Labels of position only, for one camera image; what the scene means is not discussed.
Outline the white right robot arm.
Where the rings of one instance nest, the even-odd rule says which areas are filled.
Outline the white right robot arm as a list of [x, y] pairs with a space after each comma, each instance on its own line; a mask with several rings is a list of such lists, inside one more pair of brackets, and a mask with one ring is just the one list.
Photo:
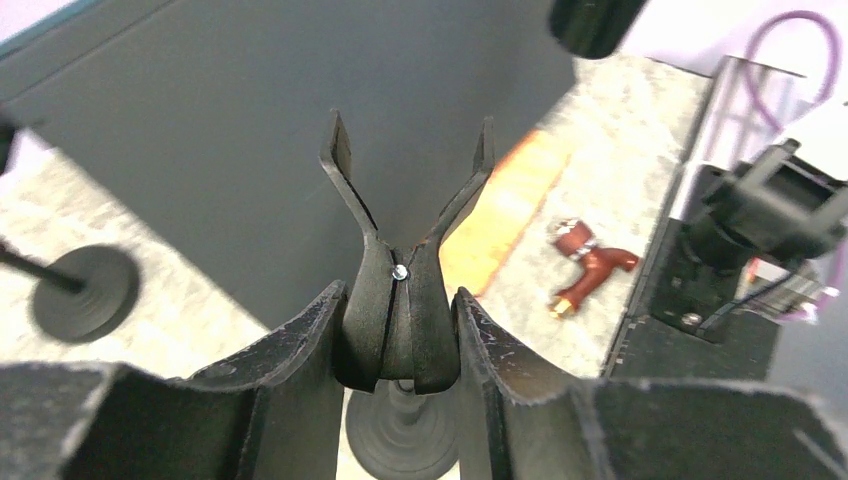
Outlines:
[[669, 285], [650, 304], [657, 319], [710, 343], [724, 339], [733, 311], [779, 287], [773, 281], [735, 298], [724, 277], [737, 278], [753, 258], [771, 260], [796, 276], [807, 260], [836, 249], [847, 234], [847, 106], [834, 95], [843, 60], [839, 30], [818, 12], [787, 11], [765, 21], [745, 53], [756, 54], [765, 36], [791, 20], [816, 24], [827, 42], [816, 102], [798, 119], [780, 123], [756, 90], [752, 73], [745, 73], [752, 108], [775, 139], [724, 173], [702, 197], [663, 267]]

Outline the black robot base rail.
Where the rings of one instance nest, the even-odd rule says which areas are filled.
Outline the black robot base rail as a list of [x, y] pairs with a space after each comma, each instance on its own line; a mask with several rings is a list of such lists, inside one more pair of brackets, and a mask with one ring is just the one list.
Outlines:
[[764, 380], [768, 377], [780, 327], [750, 312], [727, 319], [727, 336], [711, 344], [648, 314], [681, 222], [657, 224], [640, 272], [600, 370], [603, 377], [719, 378]]

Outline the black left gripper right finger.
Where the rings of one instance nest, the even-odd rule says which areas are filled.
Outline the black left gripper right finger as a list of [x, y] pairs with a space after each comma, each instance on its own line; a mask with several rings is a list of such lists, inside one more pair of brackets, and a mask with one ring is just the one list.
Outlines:
[[847, 428], [815, 397], [736, 380], [581, 379], [453, 300], [464, 479], [843, 479]]

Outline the black shock mount desk stand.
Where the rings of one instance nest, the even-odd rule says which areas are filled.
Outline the black shock mount desk stand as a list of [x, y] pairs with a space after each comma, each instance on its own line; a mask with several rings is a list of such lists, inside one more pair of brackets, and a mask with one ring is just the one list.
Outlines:
[[135, 259], [112, 245], [74, 249], [45, 265], [1, 242], [1, 264], [34, 277], [30, 311], [47, 336], [69, 344], [98, 340], [130, 315], [140, 294]]

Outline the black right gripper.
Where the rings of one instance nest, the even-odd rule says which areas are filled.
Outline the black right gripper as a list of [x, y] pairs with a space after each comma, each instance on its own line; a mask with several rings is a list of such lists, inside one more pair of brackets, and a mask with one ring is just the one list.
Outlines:
[[612, 55], [648, 3], [647, 0], [556, 0], [548, 28], [558, 44], [576, 57]]

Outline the black clip desk stand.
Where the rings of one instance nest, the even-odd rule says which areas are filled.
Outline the black clip desk stand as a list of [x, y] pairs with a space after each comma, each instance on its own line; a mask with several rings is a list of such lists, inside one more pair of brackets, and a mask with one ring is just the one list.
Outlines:
[[472, 173], [413, 246], [385, 242], [349, 177], [341, 116], [332, 117], [319, 161], [362, 233], [363, 254], [333, 350], [337, 380], [351, 389], [345, 431], [353, 456], [376, 479], [438, 479], [458, 460], [452, 386], [460, 374], [456, 321], [440, 247], [473, 211], [492, 174], [493, 121], [485, 118]]

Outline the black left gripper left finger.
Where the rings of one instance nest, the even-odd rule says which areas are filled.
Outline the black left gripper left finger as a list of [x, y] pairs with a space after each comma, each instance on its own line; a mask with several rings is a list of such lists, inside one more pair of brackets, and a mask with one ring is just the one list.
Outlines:
[[299, 315], [187, 379], [122, 363], [1, 369], [5, 479], [332, 479], [343, 389], [336, 281]]

